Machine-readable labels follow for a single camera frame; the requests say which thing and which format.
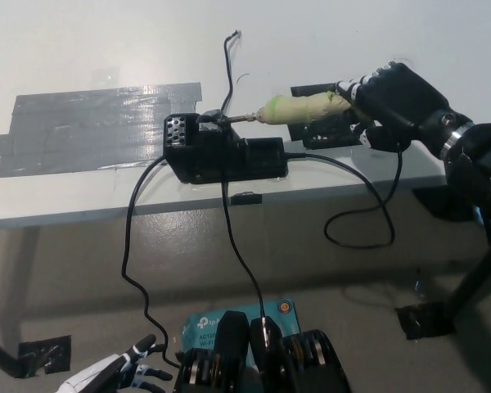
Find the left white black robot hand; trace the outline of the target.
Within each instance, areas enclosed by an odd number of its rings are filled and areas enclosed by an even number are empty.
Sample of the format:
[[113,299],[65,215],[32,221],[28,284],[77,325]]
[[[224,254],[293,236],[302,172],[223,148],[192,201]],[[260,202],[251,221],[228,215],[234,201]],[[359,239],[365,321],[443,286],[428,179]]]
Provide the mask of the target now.
[[126,388],[164,392],[146,378],[169,382],[173,376],[140,363],[147,356],[164,351],[164,345],[157,345],[155,341],[154,334],[147,335],[121,355],[113,354],[97,361],[64,381],[56,393],[120,392]]

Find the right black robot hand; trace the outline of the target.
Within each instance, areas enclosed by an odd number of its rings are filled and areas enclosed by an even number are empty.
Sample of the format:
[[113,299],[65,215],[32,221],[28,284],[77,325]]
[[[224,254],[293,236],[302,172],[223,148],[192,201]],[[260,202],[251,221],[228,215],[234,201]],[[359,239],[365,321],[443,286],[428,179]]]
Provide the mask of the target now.
[[390,62],[369,75],[340,81],[336,92],[358,112],[352,133],[373,150],[404,151],[419,141],[439,158],[453,131],[471,122],[403,63]]

